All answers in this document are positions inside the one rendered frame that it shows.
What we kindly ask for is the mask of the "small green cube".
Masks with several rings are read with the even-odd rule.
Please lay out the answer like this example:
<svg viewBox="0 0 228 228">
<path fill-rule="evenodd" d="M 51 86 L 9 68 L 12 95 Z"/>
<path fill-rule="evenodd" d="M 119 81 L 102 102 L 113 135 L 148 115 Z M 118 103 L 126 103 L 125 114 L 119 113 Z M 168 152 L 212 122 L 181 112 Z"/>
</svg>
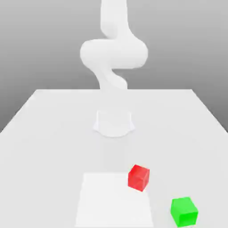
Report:
<svg viewBox="0 0 228 228">
<path fill-rule="evenodd" d="M 199 213 L 190 197 L 172 199 L 170 212 L 178 228 L 195 225 Z"/>
</svg>

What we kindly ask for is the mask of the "small red cube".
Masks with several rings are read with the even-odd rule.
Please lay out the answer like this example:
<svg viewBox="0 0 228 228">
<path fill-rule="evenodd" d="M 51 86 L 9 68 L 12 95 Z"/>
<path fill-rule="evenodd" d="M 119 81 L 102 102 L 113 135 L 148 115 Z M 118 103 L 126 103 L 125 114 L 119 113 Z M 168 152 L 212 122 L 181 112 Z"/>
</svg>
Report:
<svg viewBox="0 0 228 228">
<path fill-rule="evenodd" d="M 149 183 L 150 170 L 135 164 L 128 173 L 128 186 L 143 192 Z"/>
</svg>

